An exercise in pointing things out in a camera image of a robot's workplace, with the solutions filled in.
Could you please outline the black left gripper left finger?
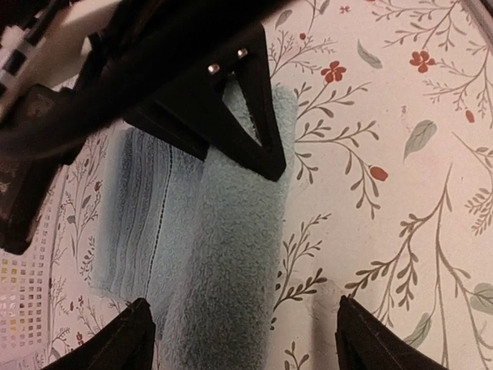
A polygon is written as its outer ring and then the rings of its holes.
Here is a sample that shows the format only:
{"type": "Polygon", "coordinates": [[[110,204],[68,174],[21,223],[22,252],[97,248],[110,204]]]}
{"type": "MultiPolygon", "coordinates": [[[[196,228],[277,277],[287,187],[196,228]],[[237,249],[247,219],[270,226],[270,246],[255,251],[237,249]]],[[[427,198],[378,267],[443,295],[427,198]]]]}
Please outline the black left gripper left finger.
{"type": "Polygon", "coordinates": [[[151,369],[156,325],[138,298],[85,344],[46,366],[60,370],[151,369]]]}

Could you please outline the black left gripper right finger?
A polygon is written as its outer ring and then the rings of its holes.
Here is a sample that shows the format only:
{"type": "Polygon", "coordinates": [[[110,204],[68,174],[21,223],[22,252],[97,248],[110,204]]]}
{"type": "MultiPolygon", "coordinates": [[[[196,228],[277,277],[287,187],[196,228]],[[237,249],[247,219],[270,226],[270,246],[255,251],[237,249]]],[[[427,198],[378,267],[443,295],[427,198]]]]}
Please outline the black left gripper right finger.
{"type": "Polygon", "coordinates": [[[444,370],[378,321],[353,298],[340,298],[335,333],[340,370],[444,370]]]}

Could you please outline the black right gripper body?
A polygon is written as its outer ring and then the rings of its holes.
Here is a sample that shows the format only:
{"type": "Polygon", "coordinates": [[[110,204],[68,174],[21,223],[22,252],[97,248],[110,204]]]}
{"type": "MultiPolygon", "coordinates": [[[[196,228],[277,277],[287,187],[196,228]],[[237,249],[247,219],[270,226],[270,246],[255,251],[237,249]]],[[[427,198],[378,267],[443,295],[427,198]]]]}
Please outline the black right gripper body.
{"type": "Polygon", "coordinates": [[[157,103],[208,141],[213,52],[259,1],[3,1],[1,248],[23,254],[55,175],[93,133],[157,103]]]}

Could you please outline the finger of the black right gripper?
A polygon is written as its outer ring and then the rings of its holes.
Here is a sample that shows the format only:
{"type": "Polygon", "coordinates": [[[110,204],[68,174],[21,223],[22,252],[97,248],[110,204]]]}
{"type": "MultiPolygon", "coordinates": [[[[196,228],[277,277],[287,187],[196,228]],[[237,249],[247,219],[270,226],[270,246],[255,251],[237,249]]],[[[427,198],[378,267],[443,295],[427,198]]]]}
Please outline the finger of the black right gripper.
{"type": "Polygon", "coordinates": [[[209,149],[205,139],[157,103],[143,103],[122,115],[131,126],[204,161],[209,149]]]}
{"type": "Polygon", "coordinates": [[[266,33],[261,23],[219,46],[207,63],[207,72],[214,87],[236,80],[253,124],[250,134],[219,97],[208,104],[213,117],[208,141],[239,165],[268,180],[279,180],[286,160],[273,109],[266,33]]]}

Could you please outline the light blue towel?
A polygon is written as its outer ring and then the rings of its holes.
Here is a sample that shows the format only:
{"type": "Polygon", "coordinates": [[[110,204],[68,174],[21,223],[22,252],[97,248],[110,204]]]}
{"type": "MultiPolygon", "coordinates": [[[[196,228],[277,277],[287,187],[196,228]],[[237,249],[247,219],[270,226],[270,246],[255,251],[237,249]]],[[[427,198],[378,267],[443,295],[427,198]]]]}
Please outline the light blue towel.
{"type": "Polygon", "coordinates": [[[164,369],[264,368],[290,178],[112,135],[90,284],[149,302],[164,369]]]}

